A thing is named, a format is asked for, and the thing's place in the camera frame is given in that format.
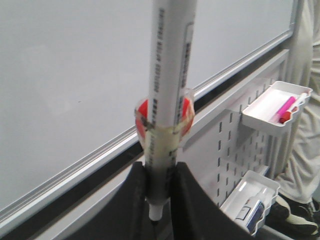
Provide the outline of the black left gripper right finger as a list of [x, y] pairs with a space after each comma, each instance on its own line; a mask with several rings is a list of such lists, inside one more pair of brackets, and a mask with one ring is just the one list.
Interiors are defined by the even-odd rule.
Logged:
[[170, 213], [175, 240], [249, 240], [250, 234], [223, 213], [178, 162], [170, 184]]

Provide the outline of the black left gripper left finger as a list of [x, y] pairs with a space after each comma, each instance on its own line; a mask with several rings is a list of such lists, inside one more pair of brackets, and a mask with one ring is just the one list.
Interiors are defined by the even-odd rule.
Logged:
[[140, 240], [146, 197], [146, 172], [141, 161], [107, 205], [85, 226], [83, 240]]

